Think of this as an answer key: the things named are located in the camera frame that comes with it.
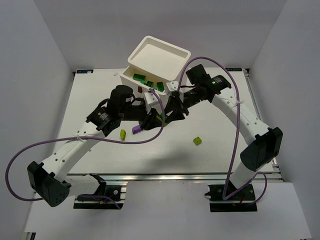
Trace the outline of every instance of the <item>gray wall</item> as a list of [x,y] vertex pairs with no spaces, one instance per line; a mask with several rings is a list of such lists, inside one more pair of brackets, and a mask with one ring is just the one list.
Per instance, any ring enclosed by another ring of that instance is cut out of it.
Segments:
[[251,69],[263,119],[283,130],[280,170],[320,239],[320,1],[289,0]]
[[286,0],[34,0],[66,61],[124,68],[151,35],[226,66],[251,67]]
[[[23,147],[57,135],[72,73],[32,0],[0,3],[0,238],[18,240],[30,203],[10,195],[5,169]],[[52,146],[30,150],[12,165],[10,181],[21,196],[33,196],[27,165],[40,161]]]

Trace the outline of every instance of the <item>white platform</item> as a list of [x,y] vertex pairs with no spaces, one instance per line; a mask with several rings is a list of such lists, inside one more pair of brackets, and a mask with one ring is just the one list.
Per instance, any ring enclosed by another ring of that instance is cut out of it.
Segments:
[[[259,195],[263,183],[253,184]],[[35,240],[300,240],[311,238],[291,183],[270,183],[258,212],[210,212],[205,183],[129,182],[122,210],[32,204]]]
[[[220,68],[206,68],[214,77],[228,76]],[[115,73],[123,69],[95,69],[93,73],[76,74],[66,108],[59,137],[74,135],[86,117],[111,91],[121,84]],[[240,99],[254,113],[246,79],[243,72],[231,72],[237,82]],[[175,121],[165,127],[154,141],[141,145],[124,145],[100,142],[87,153],[71,170],[73,174],[178,174],[178,173],[226,173],[230,164],[236,129],[224,114],[208,101],[189,109],[185,120]],[[125,129],[126,141],[141,141],[154,136],[159,129],[132,134],[137,122],[122,122],[107,138],[120,140],[120,131]],[[193,143],[195,137],[202,144]],[[240,152],[246,148],[242,137],[239,139],[234,169],[240,162]],[[263,169],[272,172],[271,163]]]

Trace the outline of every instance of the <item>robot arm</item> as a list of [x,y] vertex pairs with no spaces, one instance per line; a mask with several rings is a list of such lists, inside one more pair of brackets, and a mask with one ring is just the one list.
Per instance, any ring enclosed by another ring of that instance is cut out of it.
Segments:
[[[120,126],[121,121],[139,121],[147,116],[143,99],[141,105],[132,105],[133,90],[124,85],[112,90],[110,99],[102,101],[87,117],[76,135],[104,138]],[[31,187],[51,206],[55,207],[68,196],[98,195],[105,188],[105,181],[96,174],[67,176],[72,167],[99,141],[92,139],[71,140],[61,149],[43,160],[33,161],[28,167]]]
[[[193,102],[208,100],[219,108],[237,126],[237,102],[231,84],[221,75],[211,78],[200,64],[186,72],[195,88],[185,94],[184,103],[189,107]],[[268,125],[253,115],[245,104],[240,107],[240,129],[248,147],[240,153],[241,163],[230,176],[229,187],[233,192],[239,189],[279,153],[282,131]]]

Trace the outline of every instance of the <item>green object in tray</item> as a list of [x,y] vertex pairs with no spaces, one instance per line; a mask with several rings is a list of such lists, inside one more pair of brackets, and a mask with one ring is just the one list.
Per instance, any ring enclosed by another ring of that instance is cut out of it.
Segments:
[[137,80],[137,81],[144,81],[144,80],[146,80],[146,76],[140,75],[140,74],[137,74],[137,73],[135,73],[132,78],[133,78],[134,80]]
[[158,91],[163,92],[165,90],[164,84],[162,83],[162,81],[157,82],[156,86],[158,87]]
[[154,86],[154,82],[153,81],[147,81],[146,84],[148,87],[152,88]]

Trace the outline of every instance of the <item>purple cable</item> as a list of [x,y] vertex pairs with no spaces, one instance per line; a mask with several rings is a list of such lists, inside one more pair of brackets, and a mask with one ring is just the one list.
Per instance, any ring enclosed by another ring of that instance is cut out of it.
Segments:
[[[225,71],[225,73],[229,76],[229,78],[231,79],[231,81],[232,81],[232,83],[234,85],[234,89],[235,89],[235,93],[236,93],[236,100],[239,102],[240,101],[239,89],[238,89],[238,86],[237,86],[237,83],[236,83],[235,79],[231,76],[231,74],[228,72],[228,70],[224,66],[222,66],[219,62],[217,62],[217,61],[215,61],[215,60],[213,60],[213,59],[211,59],[209,57],[206,57],[206,56],[197,56],[197,57],[191,59],[183,67],[177,91],[179,92],[179,90],[180,90],[181,83],[182,83],[182,78],[183,78],[183,76],[184,76],[184,74],[185,74],[185,72],[187,70],[187,67],[192,62],[194,62],[195,60],[198,60],[198,59],[208,60],[208,61],[218,65],[223,71]],[[229,181],[230,181],[230,175],[231,175],[231,172],[232,172],[232,167],[234,165],[235,158],[236,158],[237,146],[238,146],[238,141],[239,141],[239,132],[240,132],[240,104],[237,104],[235,140],[234,140],[234,145],[233,145],[233,151],[232,151],[230,165],[229,165],[228,173],[226,175],[225,185],[224,185],[224,188],[223,188],[223,193],[222,193],[222,199],[223,200],[228,200],[230,197],[232,197],[233,195],[235,195],[236,193],[238,193],[239,191],[244,189],[247,185],[249,185],[252,182],[252,180],[248,181],[246,184],[244,184],[243,186],[238,188],[236,191],[234,191],[234,192],[230,193],[228,196],[226,196],[228,184],[229,184]],[[263,191],[262,195],[258,198],[258,200],[260,200],[262,198],[262,196],[264,195],[264,193],[266,192],[266,189],[267,189],[267,177],[266,177],[266,175],[264,173],[262,173],[262,172],[259,172],[259,173],[263,174],[264,177],[265,177],[265,190]]]
[[264,172],[258,171],[258,172],[253,176],[252,179],[254,179],[258,174],[262,174],[262,175],[264,176],[264,182],[265,182],[265,184],[264,184],[264,189],[263,189],[261,195],[257,198],[257,200],[255,200],[255,201],[253,201],[253,202],[250,202],[250,203],[248,203],[247,205],[256,204],[260,199],[262,199],[262,197],[263,197],[263,196],[265,195],[265,193],[266,193],[267,185],[268,185],[267,176],[266,176],[266,174],[265,174]]
[[90,194],[80,194],[79,197],[82,198],[99,198],[99,199],[108,199],[109,201],[111,201],[119,210],[121,210],[121,207],[119,207],[119,205],[110,197],[108,196],[103,196],[103,195],[90,195]]
[[[160,99],[160,97],[156,94],[156,92],[152,89],[149,88],[149,90],[154,94],[154,96],[158,99],[160,107],[161,107],[161,111],[162,111],[162,116],[165,116],[165,108],[164,105]],[[108,143],[115,143],[115,144],[145,144],[148,142],[151,142],[152,140],[155,140],[157,137],[159,137],[159,135],[162,133],[163,129],[165,127],[165,118],[163,118],[162,120],[162,124],[161,124],[161,128],[159,130],[159,132],[153,136],[152,138],[148,139],[148,140],[143,140],[143,141],[117,141],[117,140],[112,140],[112,139],[105,139],[105,138],[100,138],[100,137],[95,137],[95,136],[79,136],[79,138],[83,139],[83,140],[97,140],[97,141],[102,141],[102,142],[108,142]],[[26,146],[25,148],[21,149],[20,151],[18,151],[13,158],[9,161],[6,169],[5,169],[5,184],[6,187],[8,188],[9,192],[16,198],[19,199],[21,201],[25,201],[25,202],[33,202],[33,201],[39,201],[42,200],[42,198],[24,198],[21,197],[19,195],[17,195],[14,190],[12,189],[12,187],[10,186],[9,183],[9,170],[11,165],[13,164],[13,162],[15,161],[15,159],[22,154],[24,151],[31,149],[35,146],[39,146],[39,145],[43,145],[43,144],[50,144],[50,143],[56,143],[56,142],[62,142],[62,141],[74,141],[74,140],[78,140],[77,137],[73,136],[73,137],[64,137],[64,138],[58,138],[58,139],[52,139],[52,140],[47,140],[47,141],[40,141],[40,142],[36,142],[33,143],[29,146]]]

